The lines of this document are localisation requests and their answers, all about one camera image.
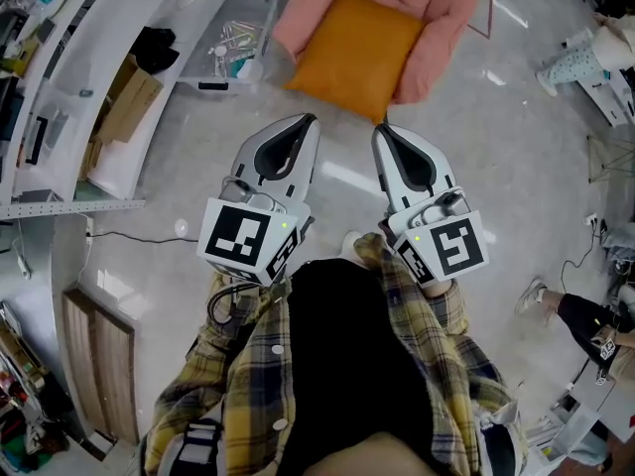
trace plaid shirt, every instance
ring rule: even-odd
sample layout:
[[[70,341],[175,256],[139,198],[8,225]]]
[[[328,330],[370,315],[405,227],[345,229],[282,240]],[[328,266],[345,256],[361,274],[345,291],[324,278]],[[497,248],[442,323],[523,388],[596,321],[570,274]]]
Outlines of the plaid shirt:
[[[380,274],[393,330],[425,377],[433,415],[433,457],[453,474],[477,472],[472,402],[495,413],[512,399],[498,370],[465,335],[467,318],[457,284],[441,297],[426,299],[381,236],[368,234],[357,240],[355,251]],[[216,275],[212,291],[223,286],[223,277]],[[271,350],[276,344],[290,347],[290,291],[289,281],[284,281],[277,290],[242,296],[224,325],[207,319],[185,367],[157,400],[148,434],[149,475],[156,474],[172,438],[223,397],[228,476],[276,474],[296,417],[292,352]],[[223,302],[228,308],[229,298]],[[289,423],[277,431],[273,423],[281,418]],[[516,430],[522,436],[518,424]]]

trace polished concrete floor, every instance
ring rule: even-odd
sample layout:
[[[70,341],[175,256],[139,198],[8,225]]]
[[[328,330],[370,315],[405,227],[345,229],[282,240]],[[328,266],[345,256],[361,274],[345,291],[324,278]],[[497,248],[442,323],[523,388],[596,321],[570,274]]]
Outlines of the polished concrete floor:
[[[472,23],[487,30],[488,0]],[[539,417],[565,389],[584,355],[566,327],[545,327],[536,311],[514,315],[531,278],[559,286],[565,259],[579,259],[591,237],[590,212],[609,224],[632,213],[627,183],[589,184],[586,136],[610,131],[577,86],[552,98],[535,69],[561,41],[593,26],[581,0],[493,0],[491,38],[466,30],[452,63],[426,102],[392,107],[391,122],[439,146],[470,205],[480,210],[491,264],[460,279],[470,333],[518,389],[525,421]],[[152,142],[140,179],[144,209],[96,216],[96,230],[142,238],[174,236],[175,222],[196,238],[208,197],[243,140],[269,123],[300,112],[321,122],[316,175],[307,202],[316,223],[302,256],[333,255],[349,230],[375,230],[387,200],[372,159],[372,126],[364,119],[300,93],[263,86],[257,97],[200,96],[179,86]],[[602,300],[606,265],[594,251],[579,270],[568,268],[568,291]],[[195,245],[97,239],[82,285],[136,328],[135,377],[139,424],[150,425],[153,402],[184,363],[205,318],[211,268]]]

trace white shirt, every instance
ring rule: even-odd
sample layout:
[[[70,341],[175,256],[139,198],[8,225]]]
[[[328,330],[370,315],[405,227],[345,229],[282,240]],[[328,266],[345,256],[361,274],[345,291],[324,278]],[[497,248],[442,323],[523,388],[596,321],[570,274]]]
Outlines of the white shirt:
[[[591,49],[605,70],[628,68],[635,64],[635,16],[609,18],[609,21],[610,28],[600,27],[591,40]]]

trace orange pillow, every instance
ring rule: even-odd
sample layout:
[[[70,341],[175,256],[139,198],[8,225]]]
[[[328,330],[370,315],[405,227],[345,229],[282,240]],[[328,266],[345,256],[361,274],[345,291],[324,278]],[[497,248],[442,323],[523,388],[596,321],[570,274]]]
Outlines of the orange pillow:
[[[285,87],[379,124],[423,28],[372,0],[333,0]]]

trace wooden panel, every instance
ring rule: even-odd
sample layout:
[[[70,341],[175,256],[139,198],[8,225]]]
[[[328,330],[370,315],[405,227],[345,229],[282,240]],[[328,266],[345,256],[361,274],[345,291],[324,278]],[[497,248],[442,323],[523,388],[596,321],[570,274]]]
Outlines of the wooden panel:
[[[92,364],[95,347],[95,312],[86,307],[83,294],[74,290],[64,293],[63,319],[68,358],[83,413],[91,425],[104,433],[110,431],[102,408],[97,376]]]
[[[134,395],[134,330],[108,312],[96,315],[95,360],[104,410],[114,437],[139,443]]]

